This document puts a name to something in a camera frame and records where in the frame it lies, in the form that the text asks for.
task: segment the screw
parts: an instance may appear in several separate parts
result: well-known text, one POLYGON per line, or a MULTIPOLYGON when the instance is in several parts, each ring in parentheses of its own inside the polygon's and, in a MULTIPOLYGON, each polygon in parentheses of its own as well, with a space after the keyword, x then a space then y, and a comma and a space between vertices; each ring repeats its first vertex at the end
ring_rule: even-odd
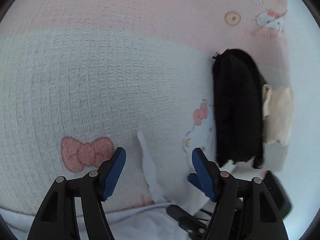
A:
POLYGON ((253 179, 253 181, 254 181, 255 183, 257 183, 257 184, 260 184, 260 183, 262 182, 262 180, 261 180, 260 178, 257 178, 257 177, 255 177, 255 178, 253 179))
POLYGON ((221 177, 227 178, 229 177, 229 173, 227 171, 220 172, 221 177))
POLYGON ((63 181, 64 181, 64 177, 62 177, 62 176, 59 176, 56 178, 56 182, 58 182, 58 183, 61 183, 63 181))
POLYGON ((97 176, 98 175, 98 172, 97 171, 90 171, 89 172, 89 176, 90 177, 95 177, 95 176, 97 176))

